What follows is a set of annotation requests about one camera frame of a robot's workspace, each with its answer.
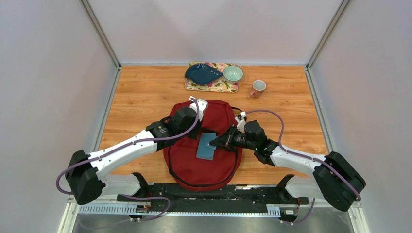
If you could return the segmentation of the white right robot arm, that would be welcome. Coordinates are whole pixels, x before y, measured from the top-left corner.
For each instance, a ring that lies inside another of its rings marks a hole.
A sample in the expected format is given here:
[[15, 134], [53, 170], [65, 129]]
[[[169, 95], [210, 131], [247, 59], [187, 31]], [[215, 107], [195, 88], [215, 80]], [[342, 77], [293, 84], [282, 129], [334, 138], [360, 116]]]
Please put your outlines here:
[[340, 153], [332, 151], [328, 155], [319, 155], [285, 147], [279, 141], [269, 139], [257, 121], [246, 123], [243, 132], [232, 125], [209, 144], [228, 151], [250, 149], [263, 164], [306, 174], [307, 178], [292, 177], [277, 189], [277, 197], [282, 203], [290, 203], [299, 197], [324, 199], [345, 212], [361, 200], [360, 193], [366, 187], [363, 177]]

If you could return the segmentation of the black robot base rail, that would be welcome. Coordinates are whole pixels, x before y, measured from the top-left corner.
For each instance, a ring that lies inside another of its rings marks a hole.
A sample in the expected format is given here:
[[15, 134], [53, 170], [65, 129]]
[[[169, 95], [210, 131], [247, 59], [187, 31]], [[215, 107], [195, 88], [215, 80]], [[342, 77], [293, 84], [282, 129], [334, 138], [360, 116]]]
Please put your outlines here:
[[117, 201], [140, 201], [148, 214], [267, 215], [293, 221], [308, 198], [294, 198], [275, 185], [226, 185], [212, 191], [188, 191], [178, 184], [145, 184], [131, 197], [119, 194]]

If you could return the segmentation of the red student backpack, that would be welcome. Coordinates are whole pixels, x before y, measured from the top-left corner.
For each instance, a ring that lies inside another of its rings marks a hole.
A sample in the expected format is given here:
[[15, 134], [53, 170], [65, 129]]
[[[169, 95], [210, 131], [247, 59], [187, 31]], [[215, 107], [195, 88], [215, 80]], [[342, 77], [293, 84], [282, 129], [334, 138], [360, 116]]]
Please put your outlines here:
[[215, 149], [211, 160], [198, 158], [197, 150], [202, 134], [220, 136], [235, 123], [235, 114], [229, 103], [208, 100], [197, 138], [185, 137], [163, 149], [169, 174], [181, 187], [190, 191], [210, 191], [231, 181], [241, 164], [242, 148], [236, 148], [234, 152]]

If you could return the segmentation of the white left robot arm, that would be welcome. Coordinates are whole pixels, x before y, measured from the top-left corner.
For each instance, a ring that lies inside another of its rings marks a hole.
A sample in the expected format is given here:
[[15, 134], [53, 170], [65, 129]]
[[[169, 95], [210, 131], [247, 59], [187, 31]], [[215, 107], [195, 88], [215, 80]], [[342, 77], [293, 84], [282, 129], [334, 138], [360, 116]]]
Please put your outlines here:
[[100, 196], [126, 194], [136, 201], [148, 197], [148, 187], [136, 175], [111, 176], [118, 167], [143, 155], [173, 146], [184, 137], [195, 138], [207, 109], [199, 100], [178, 109], [172, 116], [157, 121], [137, 135], [101, 151], [86, 154], [75, 152], [62, 175], [79, 205], [88, 204]]

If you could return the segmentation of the blue leather wallet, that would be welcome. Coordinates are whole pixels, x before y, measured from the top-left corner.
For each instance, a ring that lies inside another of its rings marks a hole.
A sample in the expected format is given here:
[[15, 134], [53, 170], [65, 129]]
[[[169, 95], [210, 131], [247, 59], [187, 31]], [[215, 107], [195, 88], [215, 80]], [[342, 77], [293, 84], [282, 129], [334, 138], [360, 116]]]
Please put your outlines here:
[[203, 160], [213, 160], [216, 146], [210, 142], [217, 138], [215, 133], [203, 133], [200, 136], [196, 157]]

